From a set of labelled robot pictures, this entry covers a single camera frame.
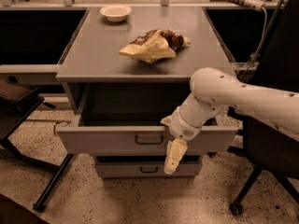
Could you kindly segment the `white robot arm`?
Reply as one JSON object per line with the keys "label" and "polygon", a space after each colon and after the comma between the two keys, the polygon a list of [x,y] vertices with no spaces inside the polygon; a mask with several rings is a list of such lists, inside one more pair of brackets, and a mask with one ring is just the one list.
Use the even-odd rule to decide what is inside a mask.
{"label": "white robot arm", "polygon": [[232,107],[271,128],[299,140],[299,93],[243,83],[215,68],[201,68],[190,80],[190,95],[161,123],[174,137],[167,144],[164,172],[173,174],[187,143],[224,108]]}

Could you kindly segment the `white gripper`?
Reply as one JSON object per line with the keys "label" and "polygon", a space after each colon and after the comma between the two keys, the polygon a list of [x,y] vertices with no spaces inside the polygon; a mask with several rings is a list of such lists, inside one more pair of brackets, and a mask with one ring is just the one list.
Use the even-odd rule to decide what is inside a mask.
{"label": "white gripper", "polygon": [[164,172],[171,175],[177,170],[187,151],[186,141],[193,140],[202,131],[202,127],[192,110],[182,106],[178,106],[171,116],[162,118],[161,123],[169,126],[169,132],[175,138],[179,138],[167,144]]}

